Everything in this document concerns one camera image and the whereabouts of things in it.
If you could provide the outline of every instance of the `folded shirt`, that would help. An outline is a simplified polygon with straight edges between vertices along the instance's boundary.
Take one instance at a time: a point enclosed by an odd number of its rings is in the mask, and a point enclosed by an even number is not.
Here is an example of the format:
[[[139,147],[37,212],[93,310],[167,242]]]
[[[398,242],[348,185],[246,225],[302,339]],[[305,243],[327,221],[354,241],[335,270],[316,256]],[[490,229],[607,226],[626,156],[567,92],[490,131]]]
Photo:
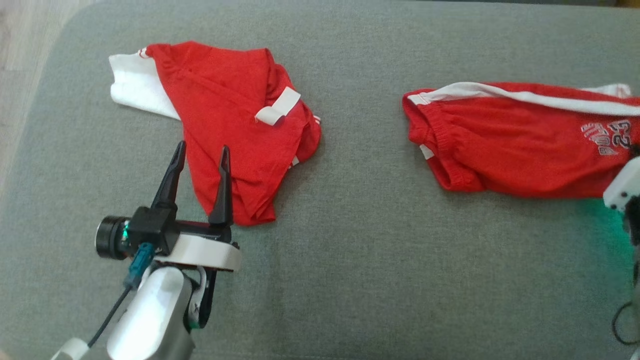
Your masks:
[[[115,102],[182,121],[193,187],[206,213],[216,200],[217,162],[227,145],[234,221],[275,220],[278,187],[291,166],[316,151],[321,128],[268,49],[152,44],[109,62]]]
[[[454,83],[404,95],[409,139],[446,190],[601,197],[640,141],[627,85]]]

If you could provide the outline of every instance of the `cable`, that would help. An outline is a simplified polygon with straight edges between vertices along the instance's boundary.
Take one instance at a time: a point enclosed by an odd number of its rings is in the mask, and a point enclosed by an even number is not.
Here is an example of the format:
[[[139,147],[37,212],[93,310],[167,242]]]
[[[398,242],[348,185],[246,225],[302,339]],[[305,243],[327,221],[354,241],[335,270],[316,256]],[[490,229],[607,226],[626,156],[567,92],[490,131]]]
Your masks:
[[[95,344],[95,342],[98,341],[98,338],[100,337],[100,335],[102,335],[102,332],[104,331],[104,329],[107,328],[107,325],[109,325],[109,322],[111,321],[111,318],[116,313],[116,310],[118,309],[118,307],[120,307],[120,304],[122,304],[122,302],[127,297],[129,292],[131,291],[131,289],[132,289],[131,286],[126,286],[124,288],[124,291],[122,292],[122,295],[118,298],[116,303],[113,304],[113,307],[111,308],[111,311],[107,315],[107,318],[104,319],[104,322],[100,326],[100,329],[98,329],[98,331],[95,333],[95,335],[93,335],[93,338],[87,343],[88,347],[92,347],[93,344]]]
[[[640,343],[640,340],[627,341],[621,338],[620,335],[618,334],[618,328],[616,326],[616,324],[618,323],[618,318],[620,317],[620,314],[622,314],[622,311],[624,311],[626,308],[630,307],[631,305],[633,305],[631,301],[624,303],[624,305],[620,306],[618,311],[616,311],[616,314],[613,316],[613,320],[611,320],[611,332],[613,332],[613,336],[616,338],[616,340],[618,340],[623,345],[635,345]]]

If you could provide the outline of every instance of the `gray cushion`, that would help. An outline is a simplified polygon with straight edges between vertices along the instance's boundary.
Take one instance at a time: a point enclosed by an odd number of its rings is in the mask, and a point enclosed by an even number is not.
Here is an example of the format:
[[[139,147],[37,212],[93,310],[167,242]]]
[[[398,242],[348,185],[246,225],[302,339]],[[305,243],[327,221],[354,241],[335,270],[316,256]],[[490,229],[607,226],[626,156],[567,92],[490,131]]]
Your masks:
[[[556,5],[588,5],[614,6],[615,0],[446,0],[446,1],[480,1],[483,3],[518,3],[518,4],[556,4]]]
[[[407,140],[400,99],[456,81],[640,89],[638,33],[640,13],[605,8],[89,7],[52,50],[8,179],[0,348],[48,359],[69,337],[88,340],[118,297],[128,263],[98,258],[95,227],[150,203],[181,125],[115,104],[107,57],[196,40],[270,48],[324,133],[285,178],[278,221],[234,228],[243,268],[218,276],[193,359],[626,358],[609,330],[631,294],[617,214],[600,199],[443,191]],[[178,205],[205,220],[188,171]],[[88,359],[106,358],[106,339]]]

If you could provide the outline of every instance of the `white side stripe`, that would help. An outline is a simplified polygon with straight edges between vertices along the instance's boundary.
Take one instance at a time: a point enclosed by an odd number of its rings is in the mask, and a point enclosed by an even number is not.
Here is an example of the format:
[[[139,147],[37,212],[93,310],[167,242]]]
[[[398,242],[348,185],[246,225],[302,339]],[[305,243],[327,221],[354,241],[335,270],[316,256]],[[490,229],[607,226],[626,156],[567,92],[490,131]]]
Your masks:
[[[287,116],[298,100],[300,100],[300,94],[287,86],[273,105],[260,109],[260,111],[255,114],[255,118],[256,120],[273,126],[278,120]]]
[[[628,99],[631,97],[631,88],[627,84],[610,84],[597,88],[581,88],[580,90],[615,96],[620,99]]]
[[[530,104],[581,113],[640,116],[640,106],[631,106],[611,101],[564,99],[561,97],[538,95],[527,91],[508,92],[496,86],[480,83],[454,83],[432,92],[421,92],[419,95],[409,95],[407,98],[416,105],[426,105],[433,101],[450,101],[475,97],[507,97]]]
[[[426,160],[431,159],[434,156],[433,151],[429,150],[429,148],[424,144],[420,145],[420,151],[422,151],[422,155],[424,155]]]

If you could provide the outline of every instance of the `robotic arm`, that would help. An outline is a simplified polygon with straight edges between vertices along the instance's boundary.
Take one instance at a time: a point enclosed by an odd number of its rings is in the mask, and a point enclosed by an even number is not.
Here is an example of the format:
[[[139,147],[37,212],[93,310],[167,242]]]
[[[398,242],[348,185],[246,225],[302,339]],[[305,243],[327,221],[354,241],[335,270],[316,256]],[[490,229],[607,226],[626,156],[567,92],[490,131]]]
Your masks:
[[[220,159],[220,185],[209,222],[176,220],[175,196],[186,143],[178,144],[151,207],[131,218],[108,216],[98,226],[95,248],[102,258],[133,257],[125,291],[89,343],[69,340],[52,360],[79,360],[96,342],[127,294],[136,295],[107,341],[112,360],[187,360],[195,347],[191,330],[205,327],[218,271],[240,269],[232,242],[231,166],[228,147]],[[196,270],[198,279],[186,274]]]
[[[634,312],[636,324],[640,329],[640,286],[638,286],[638,273],[640,267],[640,156],[631,159],[616,176],[609,187],[604,191],[604,204],[608,208],[617,210],[623,214],[623,227],[629,234],[631,245],[634,247],[632,300],[623,305],[613,318],[611,328],[616,339],[624,345],[635,345],[640,341],[626,341],[618,335],[616,322],[620,313],[627,307]]]

